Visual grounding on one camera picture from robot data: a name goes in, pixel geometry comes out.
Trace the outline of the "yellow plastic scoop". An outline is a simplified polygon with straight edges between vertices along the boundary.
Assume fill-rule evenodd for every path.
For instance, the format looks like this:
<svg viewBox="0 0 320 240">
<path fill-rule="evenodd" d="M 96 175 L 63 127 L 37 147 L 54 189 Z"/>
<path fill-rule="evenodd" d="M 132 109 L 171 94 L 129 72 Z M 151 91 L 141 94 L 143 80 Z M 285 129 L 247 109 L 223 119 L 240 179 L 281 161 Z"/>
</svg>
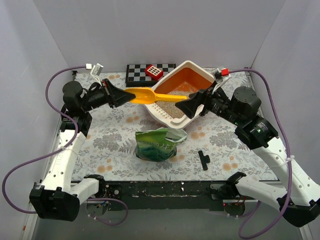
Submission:
<svg viewBox="0 0 320 240">
<path fill-rule="evenodd" d="M 135 98 L 130 101 L 132 104 L 149 105 L 156 102 L 177 103 L 177 102 L 188 99 L 188 97 L 184 95 L 170 95 L 170 94 L 155 93 L 149 87 L 126 88 L 124 91 L 135 95 Z"/>
</svg>

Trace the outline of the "green litter bag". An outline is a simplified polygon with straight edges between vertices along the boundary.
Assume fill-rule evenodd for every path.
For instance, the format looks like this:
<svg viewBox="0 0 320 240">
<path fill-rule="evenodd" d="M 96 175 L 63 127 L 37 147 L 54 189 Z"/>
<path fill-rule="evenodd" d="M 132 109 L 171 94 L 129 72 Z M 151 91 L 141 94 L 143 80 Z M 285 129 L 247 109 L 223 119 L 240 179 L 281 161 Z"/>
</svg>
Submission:
<svg viewBox="0 0 320 240">
<path fill-rule="evenodd" d="M 183 129 L 158 128 L 135 133 L 135 154 L 139 159 L 163 162 L 176 156 L 177 146 L 184 143 L 188 134 Z"/>
</svg>

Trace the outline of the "black bag clip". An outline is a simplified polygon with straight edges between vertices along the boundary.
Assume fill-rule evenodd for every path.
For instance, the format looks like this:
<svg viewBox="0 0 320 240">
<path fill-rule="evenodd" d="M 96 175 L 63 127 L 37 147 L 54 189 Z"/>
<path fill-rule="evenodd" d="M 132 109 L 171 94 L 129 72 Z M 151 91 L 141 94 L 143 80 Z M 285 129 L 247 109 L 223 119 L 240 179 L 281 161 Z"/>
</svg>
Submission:
<svg viewBox="0 0 320 240">
<path fill-rule="evenodd" d="M 207 171 L 208 170 L 208 164 L 211 162 L 210 157 L 208 155 L 204 155 L 202 150 L 198 151 L 198 155 L 199 155 L 199 158 L 200 158 L 202 169 L 204 171 Z"/>
</svg>

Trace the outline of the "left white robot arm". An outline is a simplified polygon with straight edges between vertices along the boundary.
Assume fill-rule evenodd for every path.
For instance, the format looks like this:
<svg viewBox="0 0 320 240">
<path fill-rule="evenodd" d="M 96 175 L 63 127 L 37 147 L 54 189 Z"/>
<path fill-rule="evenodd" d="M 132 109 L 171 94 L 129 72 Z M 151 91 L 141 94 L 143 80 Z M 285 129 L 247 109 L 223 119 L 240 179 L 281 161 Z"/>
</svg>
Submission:
<svg viewBox="0 0 320 240">
<path fill-rule="evenodd" d="M 112 85 L 108 79 L 94 82 L 85 89 L 77 81 L 62 88 L 63 113 L 59 130 L 58 153 L 37 189 L 32 189 L 29 200 L 41 219 L 74 221 L 80 206 L 90 197 L 101 200 L 106 196 L 106 184 L 101 175 L 86 175 L 72 186 L 72 174 L 78 154 L 89 133 L 91 110 L 103 105 L 122 106 L 136 96 Z"/>
</svg>

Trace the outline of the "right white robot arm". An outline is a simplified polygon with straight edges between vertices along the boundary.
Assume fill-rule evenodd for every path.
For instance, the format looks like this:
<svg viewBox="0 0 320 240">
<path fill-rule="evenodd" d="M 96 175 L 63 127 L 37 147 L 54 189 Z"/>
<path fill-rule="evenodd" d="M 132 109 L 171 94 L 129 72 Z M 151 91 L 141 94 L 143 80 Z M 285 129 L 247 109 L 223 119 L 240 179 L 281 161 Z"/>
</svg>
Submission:
<svg viewBox="0 0 320 240">
<path fill-rule="evenodd" d="M 176 107 L 188 118 L 196 115 L 203 105 L 201 116 L 212 112 L 236 126 L 235 135 L 260 157 L 283 184 L 283 188 L 264 184 L 236 172 L 214 191 L 220 198 L 237 199 L 241 195 L 259 200 L 278 211 L 293 226 L 302 227 L 320 215 L 320 186 L 287 157 L 287 151 L 276 129 L 258 114 L 261 100 L 251 87 L 238 87 L 228 98 L 218 88 L 201 89 L 190 98 L 177 102 Z"/>
</svg>

